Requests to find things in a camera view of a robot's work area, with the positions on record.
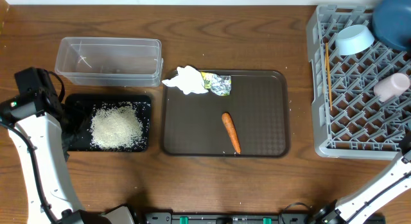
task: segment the chopstick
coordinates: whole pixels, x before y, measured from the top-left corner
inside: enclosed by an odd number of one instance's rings
[[[329,57],[328,57],[328,43],[326,43],[326,69],[328,77],[328,97],[329,97],[329,109],[333,110],[333,101],[331,100],[331,75],[329,73]]]

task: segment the dish rack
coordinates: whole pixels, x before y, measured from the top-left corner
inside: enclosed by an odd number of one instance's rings
[[[384,103],[373,87],[394,73],[411,75],[411,55],[377,40],[355,55],[340,56],[337,33],[363,24],[371,30],[372,8],[318,5],[306,27],[308,61],[313,71],[311,105],[315,151],[321,157],[392,160],[398,143],[411,131],[411,90]],[[331,71],[330,110],[325,68],[325,43]]]

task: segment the orange carrot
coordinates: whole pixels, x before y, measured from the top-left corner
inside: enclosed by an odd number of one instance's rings
[[[229,133],[234,149],[236,150],[237,153],[241,153],[240,143],[238,142],[236,128],[234,127],[234,123],[232,122],[230,114],[228,114],[228,112],[223,113],[222,119],[223,119],[223,124],[225,126],[225,129],[227,129],[227,132]]]

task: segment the blue plate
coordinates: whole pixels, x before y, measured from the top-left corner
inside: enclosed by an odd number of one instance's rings
[[[383,0],[372,14],[374,35],[385,45],[411,50],[411,0]]]

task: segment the green connector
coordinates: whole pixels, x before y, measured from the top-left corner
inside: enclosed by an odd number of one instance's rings
[[[263,224],[272,224],[271,218],[263,218]]]
[[[180,224],[188,224],[188,217],[180,217]]]

